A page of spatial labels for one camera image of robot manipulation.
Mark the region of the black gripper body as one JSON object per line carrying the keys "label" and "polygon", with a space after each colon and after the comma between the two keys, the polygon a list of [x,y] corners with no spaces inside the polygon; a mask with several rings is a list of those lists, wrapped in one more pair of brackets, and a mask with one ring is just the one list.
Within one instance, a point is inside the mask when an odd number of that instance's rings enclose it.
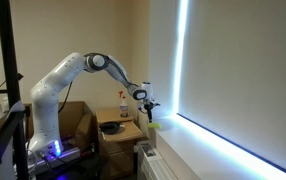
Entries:
{"label": "black gripper body", "polygon": [[138,110],[144,114],[147,114],[156,106],[159,106],[159,103],[156,100],[144,100],[138,105]]}

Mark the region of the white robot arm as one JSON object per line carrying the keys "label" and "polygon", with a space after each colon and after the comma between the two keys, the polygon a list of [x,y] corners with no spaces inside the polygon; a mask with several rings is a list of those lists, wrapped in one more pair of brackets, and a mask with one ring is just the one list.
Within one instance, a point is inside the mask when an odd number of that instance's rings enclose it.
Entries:
{"label": "white robot arm", "polygon": [[137,101],[137,108],[152,120],[152,109],[159,106],[153,97],[150,82],[141,86],[132,83],[126,70],[111,55],[77,52],[65,57],[54,69],[45,75],[30,91],[34,133],[27,145],[32,152],[47,152],[60,156],[63,145],[59,132],[59,113],[65,107],[74,79],[82,72],[95,73],[105,70],[120,82],[128,94]]}

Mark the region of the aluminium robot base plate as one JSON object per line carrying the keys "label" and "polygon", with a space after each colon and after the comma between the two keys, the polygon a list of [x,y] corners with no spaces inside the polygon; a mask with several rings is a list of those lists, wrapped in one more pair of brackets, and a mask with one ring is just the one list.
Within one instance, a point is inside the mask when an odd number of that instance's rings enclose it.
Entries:
{"label": "aluminium robot base plate", "polygon": [[51,168],[70,165],[80,157],[80,150],[77,147],[63,151],[56,155],[50,151],[28,151],[27,165],[30,174],[39,175]]}

